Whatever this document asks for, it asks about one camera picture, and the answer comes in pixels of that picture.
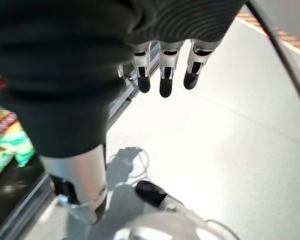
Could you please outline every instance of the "white robot part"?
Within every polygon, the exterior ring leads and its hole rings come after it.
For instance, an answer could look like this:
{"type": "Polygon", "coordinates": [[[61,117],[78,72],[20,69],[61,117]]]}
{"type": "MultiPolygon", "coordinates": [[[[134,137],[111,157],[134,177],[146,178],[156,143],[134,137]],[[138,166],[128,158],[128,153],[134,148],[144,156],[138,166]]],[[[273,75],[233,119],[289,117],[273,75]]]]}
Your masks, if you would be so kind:
{"type": "Polygon", "coordinates": [[[40,156],[60,203],[85,224],[97,222],[106,207],[107,181],[104,146],[80,155],[40,156]]]}

